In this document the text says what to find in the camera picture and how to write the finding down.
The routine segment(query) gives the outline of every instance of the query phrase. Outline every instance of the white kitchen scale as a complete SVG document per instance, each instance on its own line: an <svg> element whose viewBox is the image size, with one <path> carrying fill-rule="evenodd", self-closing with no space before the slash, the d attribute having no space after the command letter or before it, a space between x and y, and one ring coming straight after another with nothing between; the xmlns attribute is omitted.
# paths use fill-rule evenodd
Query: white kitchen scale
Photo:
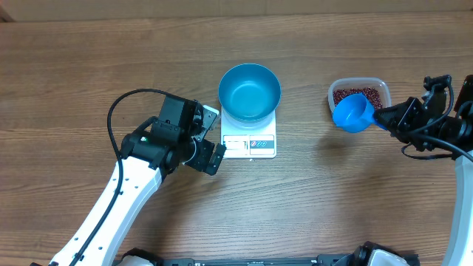
<svg viewBox="0 0 473 266"><path fill-rule="evenodd" d="M222 109L221 143L227 147L223 158L258 159L276 156L276 113L255 123L233 119Z"/></svg>

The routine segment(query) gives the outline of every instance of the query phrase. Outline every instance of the plastic container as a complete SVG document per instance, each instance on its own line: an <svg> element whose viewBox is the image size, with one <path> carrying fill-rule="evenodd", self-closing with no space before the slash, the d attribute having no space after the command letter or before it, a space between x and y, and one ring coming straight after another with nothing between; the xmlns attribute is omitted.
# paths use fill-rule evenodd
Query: plastic container
<svg viewBox="0 0 473 266"><path fill-rule="evenodd" d="M333 92L337 90L345 89L362 89L371 87L378 91L379 98L383 104L383 108L391 106L391 94L387 85L380 80L379 78L341 78L328 89L328 105L330 106L330 111L335 109L335 102L333 101Z"/></svg>

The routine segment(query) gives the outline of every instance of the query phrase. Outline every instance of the blue measuring cup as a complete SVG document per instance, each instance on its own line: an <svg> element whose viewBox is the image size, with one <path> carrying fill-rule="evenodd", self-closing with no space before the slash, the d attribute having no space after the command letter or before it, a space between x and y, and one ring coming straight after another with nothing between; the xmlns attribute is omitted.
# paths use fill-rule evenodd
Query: blue measuring cup
<svg viewBox="0 0 473 266"><path fill-rule="evenodd" d="M361 93L347 96L333 111L333 122L349 133L358 133L375 123L375 108Z"/></svg>

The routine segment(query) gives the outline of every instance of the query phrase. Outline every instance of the wooden table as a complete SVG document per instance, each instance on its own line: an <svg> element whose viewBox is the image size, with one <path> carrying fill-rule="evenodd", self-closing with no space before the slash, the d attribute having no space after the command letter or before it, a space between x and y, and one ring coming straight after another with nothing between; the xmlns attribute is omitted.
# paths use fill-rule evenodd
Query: wooden table
<svg viewBox="0 0 473 266"><path fill-rule="evenodd" d="M119 253L297 257L370 240L439 265L453 161L411 160L380 129L336 129L327 89L375 76L400 103L423 94L425 75L449 73L458 93L473 72L472 36L470 12L0 24L0 264L46 265L81 225L114 167L106 113L115 98L154 87L220 107L222 75L256 62L282 83L277 157L225 160L214 177L179 168ZM118 141L161 102L121 103Z"/></svg>

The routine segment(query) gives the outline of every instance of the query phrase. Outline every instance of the red beans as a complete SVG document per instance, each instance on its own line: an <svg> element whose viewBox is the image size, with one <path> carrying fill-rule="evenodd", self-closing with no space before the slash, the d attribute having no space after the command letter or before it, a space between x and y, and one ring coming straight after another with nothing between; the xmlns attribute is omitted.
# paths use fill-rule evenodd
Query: red beans
<svg viewBox="0 0 473 266"><path fill-rule="evenodd" d="M340 103L340 101L345 97L356 93L363 93L364 97L370 101L376 110L383 108L379 92L375 88L339 89L333 92L333 102L335 103L335 106L337 106L337 104Z"/></svg>

